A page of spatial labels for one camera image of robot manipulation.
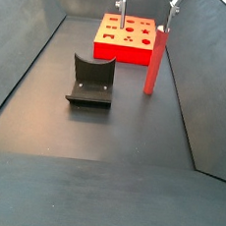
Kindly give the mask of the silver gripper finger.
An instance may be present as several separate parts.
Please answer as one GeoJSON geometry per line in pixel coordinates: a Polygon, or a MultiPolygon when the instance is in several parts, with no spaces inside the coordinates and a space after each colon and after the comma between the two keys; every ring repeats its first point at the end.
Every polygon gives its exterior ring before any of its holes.
{"type": "Polygon", "coordinates": [[[164,31],[167,32],[169,30],[169,27],[170,27],[170,24],[171,24],[171,20],[172,18],[176,15],[176,13],[179,11],[179,7],[178,7],[178,4],[179,4],[179,0],[172,0],[170,2],[170,10],[169,10],[169,15],[167,17],[167,20],[166,20],[166,25],[164,27],[164,31]]]}
{"type": "Polygon", "coordinates": [[[118,9],[119,12],[121,13],[121,15],[120,15],[120,18],[121,18],[120,28],[121,29],[124,28],[124,24],[125,24],[126,6],[127,6],[127,0],[117,0],[115,3],[116,9],[118,9]]]}

